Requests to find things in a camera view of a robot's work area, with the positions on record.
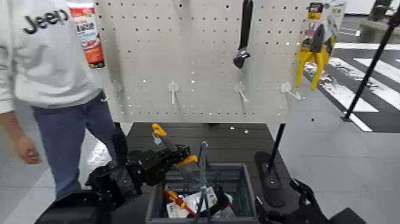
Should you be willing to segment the person's right hand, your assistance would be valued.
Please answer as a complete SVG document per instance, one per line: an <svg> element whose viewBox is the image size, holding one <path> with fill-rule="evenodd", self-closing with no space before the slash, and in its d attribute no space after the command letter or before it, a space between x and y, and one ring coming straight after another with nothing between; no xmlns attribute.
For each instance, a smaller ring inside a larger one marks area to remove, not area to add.
<svg viewBox="0 0 400 224"><path fill-rule="evenodd" d="M13 140L17 154L26 164L40 164L42 162L35 143L25 134Z"/></svg>

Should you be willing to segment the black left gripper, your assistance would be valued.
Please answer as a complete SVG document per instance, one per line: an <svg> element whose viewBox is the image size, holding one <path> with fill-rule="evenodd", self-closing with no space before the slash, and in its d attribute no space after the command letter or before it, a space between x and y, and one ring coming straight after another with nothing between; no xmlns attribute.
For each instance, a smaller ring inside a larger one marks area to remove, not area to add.
<svg viewBox="0 0 400 224"><path fill-rule="evenodd" d="M130 151L127 154L127 171L137 195L142 195L142 186L160 183L174 162L181 162L191 155L190 146L176 144L170 154L150 154L149 151Z"/></svg>

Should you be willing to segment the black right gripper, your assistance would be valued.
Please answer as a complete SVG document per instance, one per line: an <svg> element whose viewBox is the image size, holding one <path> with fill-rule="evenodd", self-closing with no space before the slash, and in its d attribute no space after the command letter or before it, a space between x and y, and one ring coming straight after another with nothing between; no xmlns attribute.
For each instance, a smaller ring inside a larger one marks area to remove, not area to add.
<svg viewBox="0 0 400 224"><path fill-rule="evenodd" d="M320 206L314 201L314 191L307 184L292 178L290 187L299 194L299 207L291 213L271 211L271 220L285 224L327 224L328 218L321 211ZM267 217L267 211L259 196L255 197L255 209L260 224L273 224Z"/></svg>

